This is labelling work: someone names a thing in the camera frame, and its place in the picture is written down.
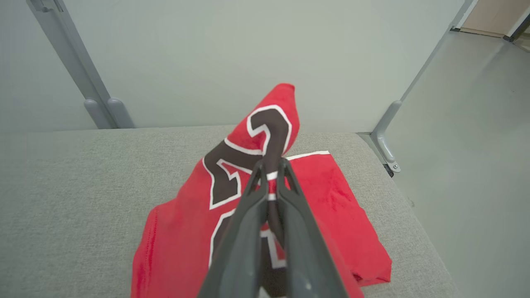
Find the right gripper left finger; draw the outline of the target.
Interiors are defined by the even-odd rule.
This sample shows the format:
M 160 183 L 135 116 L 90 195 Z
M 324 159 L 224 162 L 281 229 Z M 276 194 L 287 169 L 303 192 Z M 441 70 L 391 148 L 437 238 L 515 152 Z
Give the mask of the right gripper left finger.
M 261 236 L 267 220 L 269 183 L 259 160 L 230 218 L 199 298 L 257 298 L 260 288 Z

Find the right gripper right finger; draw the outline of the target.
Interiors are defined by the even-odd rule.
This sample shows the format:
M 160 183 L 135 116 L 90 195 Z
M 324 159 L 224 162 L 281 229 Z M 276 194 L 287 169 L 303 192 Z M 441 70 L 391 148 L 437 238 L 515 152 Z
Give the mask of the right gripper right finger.
M 288 298 L 347 298 L 337 266 L 291 163 L 281 159 L 277 205 L 284 232 Z

